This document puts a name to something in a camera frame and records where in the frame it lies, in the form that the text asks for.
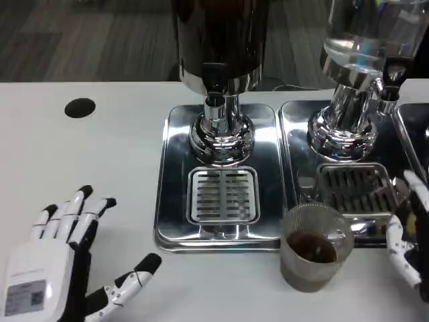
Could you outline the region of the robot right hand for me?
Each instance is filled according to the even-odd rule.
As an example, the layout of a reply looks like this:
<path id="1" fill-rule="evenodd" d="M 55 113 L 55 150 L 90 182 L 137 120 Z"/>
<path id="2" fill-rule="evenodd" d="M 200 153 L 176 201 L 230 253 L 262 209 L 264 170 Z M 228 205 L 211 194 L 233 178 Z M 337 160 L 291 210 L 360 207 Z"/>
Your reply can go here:
<path id="1" fill-rule="evenodd" d="M 404 171 L 409 195 L 389 218 L 386 247 L 393 267 L 428 302 L 428 185 Z"/>

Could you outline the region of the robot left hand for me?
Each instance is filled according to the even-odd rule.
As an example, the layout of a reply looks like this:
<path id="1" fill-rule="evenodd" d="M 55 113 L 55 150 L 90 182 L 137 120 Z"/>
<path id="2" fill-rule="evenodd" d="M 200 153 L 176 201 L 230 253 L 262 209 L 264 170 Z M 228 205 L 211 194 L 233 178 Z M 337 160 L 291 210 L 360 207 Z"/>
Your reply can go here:
<path id="1" fill-rule="evenodd" d="M 117 204 L 114 198 L 101 199 L 84 211 L 92 193 L 92 186 L 84 185 L 61 207 L 45 207 L 29 240 L 12 250 L 2 292 L 2 321 L 106 321 L 154 276 L 162 258 L 149 253 L 112 285 L 87 292 L 90 248 L 99 219 Z"/>

